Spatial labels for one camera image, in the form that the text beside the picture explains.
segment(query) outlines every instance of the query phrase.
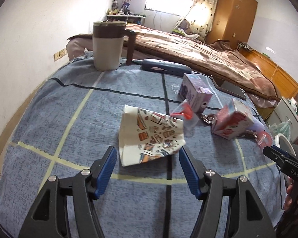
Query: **plastic bag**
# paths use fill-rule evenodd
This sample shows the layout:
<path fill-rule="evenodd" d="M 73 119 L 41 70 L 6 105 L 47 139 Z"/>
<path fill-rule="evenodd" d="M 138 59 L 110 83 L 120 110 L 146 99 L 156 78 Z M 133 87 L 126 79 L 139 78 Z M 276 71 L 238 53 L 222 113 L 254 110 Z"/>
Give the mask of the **plastic bag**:
<path fill-rule="evenodd" d="M 287 138 L 288 141 L 290 141 L 290 125 L 291 125 L 291 121 L 288 120 L 288 121 L 283 121 L 280 124 L 274 123 L 274 124 L 268 126 L 268 128 L 269 128 L 273 138 L 275 138 L 275 136 L 278 133 L 281 133 Z"/>
<path fill-rule="evenodd" d="M 183 120 L 183 126 L 187 129 L 192 129 L 199 121 L 199 118 L 192 111 L 192 108 L 186 99 L 172 111 L 170 116 Z"/>
<path fill-rule="evenodd" d="M 255 140 L 261 152 L 263 152 L 264 147 L 266 146 L 270 147 L 273 144 L 271 136 L 269 135 L 269 133 L 265 131 L 256 133 L 256 137 L 257 138 Z"/>

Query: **window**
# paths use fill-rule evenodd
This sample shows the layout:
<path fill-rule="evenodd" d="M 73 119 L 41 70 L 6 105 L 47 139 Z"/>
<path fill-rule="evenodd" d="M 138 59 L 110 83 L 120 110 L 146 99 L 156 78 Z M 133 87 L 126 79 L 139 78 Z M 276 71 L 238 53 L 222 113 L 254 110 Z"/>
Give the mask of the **window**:
<path fill-rule="evenodd" d="M 146 0 L 145 10 L 166 12 L 182 16 L 193 5 L 192 0 Z"/>

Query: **phone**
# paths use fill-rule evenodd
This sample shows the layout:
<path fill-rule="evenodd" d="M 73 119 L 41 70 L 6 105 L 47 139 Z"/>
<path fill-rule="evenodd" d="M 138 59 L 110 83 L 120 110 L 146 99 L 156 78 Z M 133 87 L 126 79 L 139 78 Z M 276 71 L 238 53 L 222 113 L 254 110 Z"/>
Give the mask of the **phone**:
<path fill-rule="evenodd" d="M 225 80 L 222 80 L 222 79 L 212 76 L 212 75 L 211 75 L 211 79 L 213 81 L 214 86 L 218 90 L 228 93 L 232 96 L 241 98 L 243 100 L 246 100 L 246 96 L 245 96 L 243 90 L 239 86 L 236 86 L 230 82 L 227 82 Z"/>

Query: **blue blanket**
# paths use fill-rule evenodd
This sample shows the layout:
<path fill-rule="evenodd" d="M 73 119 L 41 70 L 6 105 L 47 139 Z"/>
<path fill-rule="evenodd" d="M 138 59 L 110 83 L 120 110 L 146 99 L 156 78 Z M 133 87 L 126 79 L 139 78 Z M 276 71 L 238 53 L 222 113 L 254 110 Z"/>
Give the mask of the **blue blanket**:
<path fill-rule="evenodd" d="M 118 148 L 125 104 L 171 112 L 181 101 L 181 81 L 180 77 L 143 71 L 138 65 L 122 64 L 116 71 L 98 72 L 93 58 L 78 58 L 60 69 L 37 92 L 10 141 L 0 177 L 1 225 L 17 237 L 50 175 L 74 176 L 101 158 L 108 146 Z M 209 107 L 221 108 L 231 99 L 215 89 L 208 77 L 204 81 L 215 93 Z M 250 100 L 241 101 L 257 114 Z M 185 132 L 185 140 L 207 168 L 225 177 L 247 176 L 273 225 L 279 221 L 286 195 L 284 178 L 258 152 L 254 141 L 225 140 L 211 134 L 210 126 L 201 121 Z M 117 160 L 105 194 L 95 202 L 105 237 L 162 237 L 167 231 L 169 237 L 190 236 L 202 201 L 191 195 L 178 155 L 172 156 L 171 172 L 167 161 L 164 157 L 122 167 Z M 227 203 L 224 198 L 217 237 L 224 234 Z M 171 206 L 170 219 L 165 217 L 166 206 Z M 68 213 L 72 237 L 78 237 L 71 200 Z"/>

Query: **metal screw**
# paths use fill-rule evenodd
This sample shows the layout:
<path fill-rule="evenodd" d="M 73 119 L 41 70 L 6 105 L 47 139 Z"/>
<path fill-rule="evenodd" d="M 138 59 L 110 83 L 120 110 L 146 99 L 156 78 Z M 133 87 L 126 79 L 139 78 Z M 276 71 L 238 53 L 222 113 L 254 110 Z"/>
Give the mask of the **metal screw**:
<path fill-rule="evenodd" d="M 240 176 L 240 180 L 241 180 L 242 182 L 247 182 L 247 181 L 248 181 L 248 179 L 247 179 L 246 176 Z"/>
<path fill-rule="evenodd" d="M 213 176 L 213 175 L 215 175 L 215 172 L 214 172 L 212 169 L 206 170 L 205 173 L 206 173 L 208 176 Z"/>
<path fill-rule="evenodd" d="M 48 180 L 49 180 L 49 181 L 55 181 L 55 180 L 56 180 L 56 176 L 50 176 L 50 177 L 48 178 Z"/>
<path fill-rule="evenodd" d="M 84 176 L 88 176 L 91 173 L 91 171 L 89 169 L 84 169 L 81 171 L 81 174 Z"/>

